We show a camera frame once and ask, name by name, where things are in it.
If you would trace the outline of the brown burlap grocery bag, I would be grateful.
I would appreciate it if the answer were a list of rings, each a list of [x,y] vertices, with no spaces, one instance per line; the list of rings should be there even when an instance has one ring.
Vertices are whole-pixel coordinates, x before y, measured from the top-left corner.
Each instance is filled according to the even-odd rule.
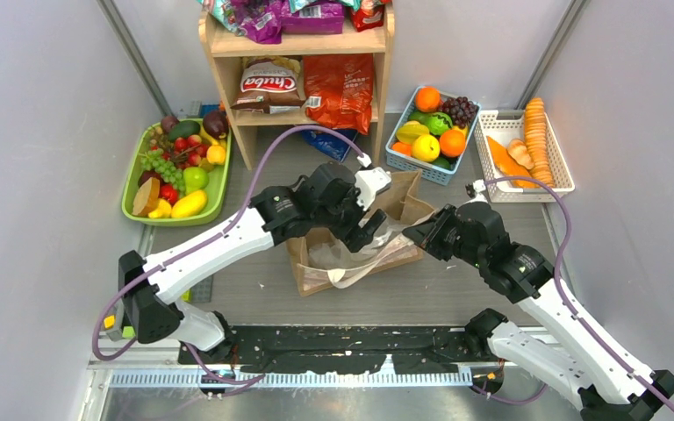
[[[434,212],[432,205],[417,198],[421,172],[398,171],[391,178],[389,190],[376,200],[387,218],[360,251],[348,251],[326,228],[314,228],[304,237],[286,241],[301,296],[346,289],[369,275],[423,259],[424,253],[402,233]]]

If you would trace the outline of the orange snack bag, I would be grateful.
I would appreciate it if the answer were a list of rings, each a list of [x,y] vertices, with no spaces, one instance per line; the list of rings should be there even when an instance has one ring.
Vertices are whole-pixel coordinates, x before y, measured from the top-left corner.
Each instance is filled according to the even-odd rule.
[[[366,135],[372,119],[371,54],[322,54],[303,58],[305,115],[330,129]]]

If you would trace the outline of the Chuba chips bag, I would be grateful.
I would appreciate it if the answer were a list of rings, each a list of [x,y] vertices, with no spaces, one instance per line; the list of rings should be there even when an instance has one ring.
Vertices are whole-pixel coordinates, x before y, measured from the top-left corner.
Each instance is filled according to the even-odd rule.
[[[241,59],[241,64],[233,110],[277,114],[300,109],[305,104],[300,57],[248,56]]]

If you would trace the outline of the clear plastic bag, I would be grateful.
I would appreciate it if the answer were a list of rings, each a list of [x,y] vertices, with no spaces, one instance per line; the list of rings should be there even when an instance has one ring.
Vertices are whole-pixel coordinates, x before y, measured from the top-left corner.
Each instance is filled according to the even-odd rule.
[[[318,269],[350,269],[368,264],[393,240],[394,234],[385,233],[357,253],[350,252],[339,240],[322,243],[308,249],[309,265]]]

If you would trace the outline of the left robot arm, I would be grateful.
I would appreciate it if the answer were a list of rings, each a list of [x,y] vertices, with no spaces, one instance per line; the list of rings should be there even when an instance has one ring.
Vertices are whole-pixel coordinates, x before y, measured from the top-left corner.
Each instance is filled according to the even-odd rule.
[[[290,186],[270,186],[249,199],[239,213],[167,252],[119,260],[125,315],[141,344],[172,338],[210,352],[230,338],[225,320],[184,302],[187,290],[219,270],[326,228],[350,252],[371,243],[386,219],[372,210],[391,176],[379,167],[356,172],[335,162],[319,165]]]

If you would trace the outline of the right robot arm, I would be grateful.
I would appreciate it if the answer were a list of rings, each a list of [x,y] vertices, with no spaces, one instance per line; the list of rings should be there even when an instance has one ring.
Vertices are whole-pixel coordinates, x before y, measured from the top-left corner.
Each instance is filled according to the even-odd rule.
[[[674,374],[650,368],[621,346],[541,253],[510,239],[488,203],[447,205],[403,234],[437,260],[469,263],[492,290],[547,329],[559,348],[493,309],[464,327],[473,354],[520,366],[567,399],[583,420],[650,420],[674,395]]]

